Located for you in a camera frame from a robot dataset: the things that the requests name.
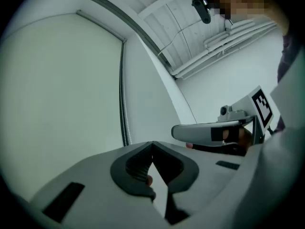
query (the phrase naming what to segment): black slot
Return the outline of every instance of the black slot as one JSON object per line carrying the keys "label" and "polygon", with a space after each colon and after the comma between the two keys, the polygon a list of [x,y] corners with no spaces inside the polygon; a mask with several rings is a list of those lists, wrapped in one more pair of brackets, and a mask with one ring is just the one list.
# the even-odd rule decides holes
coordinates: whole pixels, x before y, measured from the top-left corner
{"label": "black slot", "polygon": [[65,217],[81,191],[84,185],[71,182],[43,211],[43,213],[60,223]]}
{"label": "black slot", "polygon": [[218,161],[216,164],[219,166],[223,166],[223,167],[232,169],[232,170],[238,170],[238,168],[240,166],[239,164],[234,164],[234,163],[230,163],[230,162],[226,162],[226,161],[222,161],[222,160]]}

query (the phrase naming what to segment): hand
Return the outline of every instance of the hand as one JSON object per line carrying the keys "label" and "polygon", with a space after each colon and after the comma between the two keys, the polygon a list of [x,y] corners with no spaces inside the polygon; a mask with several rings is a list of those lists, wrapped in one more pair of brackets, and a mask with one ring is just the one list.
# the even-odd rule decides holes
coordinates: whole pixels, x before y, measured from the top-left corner
{"label": "hand", "polygon": [[[229,130],[223,131],[223,139],[226,140],[229,136]],[[238,145],[246,151],[251,146],[252,134],[245,128],[241,127],[238,130]],[[193,148],[193,144],[187,143],[187,148]]]}
{"label": "hand", "polygon": [[147,180],[146,180],[146,184],[147,184],[149,187],[150,187],[151,184],[153,183],[152,181],[153,181],[152,176],[148,175],[148,176],[147,176]]}

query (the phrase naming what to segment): white panel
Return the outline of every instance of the white panel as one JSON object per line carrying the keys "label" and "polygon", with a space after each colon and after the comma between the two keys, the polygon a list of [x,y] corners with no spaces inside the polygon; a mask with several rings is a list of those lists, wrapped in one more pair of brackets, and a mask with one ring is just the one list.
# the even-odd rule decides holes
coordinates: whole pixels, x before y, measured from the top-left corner
{"label": "white panel", "polygon": [[122,146],[122,42],[76,14],[23,27],[1,45],[1,169],[29,200],[76,162]]}

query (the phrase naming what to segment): pipe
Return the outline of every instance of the pipe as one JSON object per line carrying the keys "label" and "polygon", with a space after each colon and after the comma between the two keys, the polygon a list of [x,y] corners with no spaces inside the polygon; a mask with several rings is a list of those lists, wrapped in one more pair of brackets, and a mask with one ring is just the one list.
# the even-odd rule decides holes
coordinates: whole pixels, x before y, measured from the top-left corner
{"label": "pipe", "polygon": [[209,52],[215,50],[216,48],[224,45],[225,43],[228,43],[230,41],[233,41],[234,39],[243,36],[249,32],[255,31],[259,28],[262,28],[266,25],[270,25],[270,24],[275,24],[273,21],[269,21],[266,23],[262,23],[256,26],[253,26],[249,29],[246,29],[244,31],[238,32],[232,36],[227,37],[226,39],[222,40],[221,42],[216,43],[214,46],[212,46],[211,48],[205,49],[203,52],[201,52],[200,54],[196,55],[195,57],[193,57],[192,59],[190,59],[188,62],[184,63],[182,66],[178,67],[177,69],[175,69],[173,72],[171,72],[172,75],[176,75],[179,72],[181,72],[182,70],[184,70],[185,68],[189,67],[191,64],[195,63],[197,60],[201,59],[202,57],[204,57],[205,55],[207,55]]}
{"label": "pipe", "polygon": [[216,43],[221,42],[222,40],[226,39],[227,37],[229,37],[228,33],[226,33],[225,35],[223,35],[221,37],[218,37],[216,40],[214,40],[214,41],[210,42],[209,44],[205,45],[205,47],[210,48],[213,45],[215,45]]}
{"label": "pipe", "polygon": [[254,22],[249,23],[249,24],[246,24],[246,25],[243,25],[243,26],[240,26],[240,27],[238,27],[238,28],[236,28],[236,29],[234,29],[234,30],[230,30],[229,34],[230,34],[230,36],[232,36],[232,35],[234,35],[234,34],[240,32],[240,31],[243,31],[243,30],[245,30],[245,29],[248,29],[248,28],[250,28],[250,27],[252,27],[252,26],[255,26],[255,23],[254,23]]}
{"label": "pipe", "polygon": [[230,27],[231,30],[241,26],[241,25],[245,25],[245,24],[248,24],[248,23],[251,23],[253,22],[253,19],[251,20],[244,20],[244,21],[239,21],[239,22],[236,22],[236,23],[233,23],[233,25]]}
{"label": "pipe", "polygon": [[233,23],[230,20],[224,20],[224,27],[225,29],[230,30]]}
{"label": "pipe", "polygon": [[207,67],[209,67],[209,66],[212,65],[213,63],[216,63],[217,61],[219,61],[219,60],[225,58],[226,56],[229,56],[231,53],[236,52],[236,51],[238,51],[238,50],[240,50],[240,49],[242,49],[242,48],[244,48],[244,47],[250,45],[251,43],[253,43],[253,42],[255,42],[256,40],[258,40],[259,38],[261,38],[262,36],[265,36],[267,33],[269,33],[270,31],[274,30],[275,28],[276,28],[276,27],[271,28],[270,30],[266,31],[265,33],[263,33],[262,35],[258,36],[258,37],[255,38],[254,40],[250,41],[249,43],[247,43],[247,44],[245,44],[245,45],[243,45],[243,46],[241,46],[241,47],[239,47],[239,48],[237,48],[237,49],[235,49],[235,50],[229,52],[228,54],[225,54],[223,57],[220,57],[219,59],[216,59],[215,61],[209,63],[208,65],[205,65],[203,68],[201,68],[201,69],[199,69],[199,70],[193,72],[192,74],[188,75],[187,77],[183,78],[183,80],[186,80],[187,78],[189,78],[189,77],[191,77],[191,76],[197,74],[199,71],[206,69]]}
{"label": "pipe", "polygon": [[272,25],[267,25],[267,26],[264,26],[260,29],[257,29],[251,33],[247,33],[241,37],[238,37],[237,39],[231,41],[230,43],[227,43],[226,45],[224,45],[223,47],[220,47],[218,48],[217,50],[213,50],[211,53],[209,53],[208,55],[206,55],[205,57],[201,58],[200,60],[196,61],[195,63],[193,63],[192,65],[190,65],[190,67],[188,67],[187,69],[185,69],[183,72],[179,73],[176,75],[176,78],[180,78],[181,76],[185,75],[186,73],[188,73],[189,71],[191,71],[192,69],[196,68],[198,65],[202,64],[204,61],[208,60],[209,58],[215,56],[216,54],[220,53],[222,50],[226,50],[228,49],[229,47],[259,33],[259,32],[262,32],[270,27],[274,26],[273,24]]}
{"label": "pipe", "polygon": [[223,36],[223,35],[226,35],[227,33],[228,33],[228,32],[223,31],[222,33],[219,33],[219,34],[217,34],[217,35],[215,35],[215,36],[212,36],[211,38],[206,39],[206,40],[203,42],[203,44],[204,44],[204,45],[207,45],[208,43],[210,43],[210,42],[216,40],[217,38],[219,38],[219,37],[221,37],[221,36]]}

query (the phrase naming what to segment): black label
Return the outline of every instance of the black label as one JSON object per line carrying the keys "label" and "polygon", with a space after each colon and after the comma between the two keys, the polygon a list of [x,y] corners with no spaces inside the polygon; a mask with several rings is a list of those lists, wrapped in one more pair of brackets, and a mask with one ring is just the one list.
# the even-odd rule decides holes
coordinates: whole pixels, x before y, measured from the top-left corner
{"label": "black label", "polygon": [[260,89],[256,94],[252,96],[252,99],[265,128],[272,117],[272,111],[269,103],[267,102],[267,98],[265,97],[263,91]]}

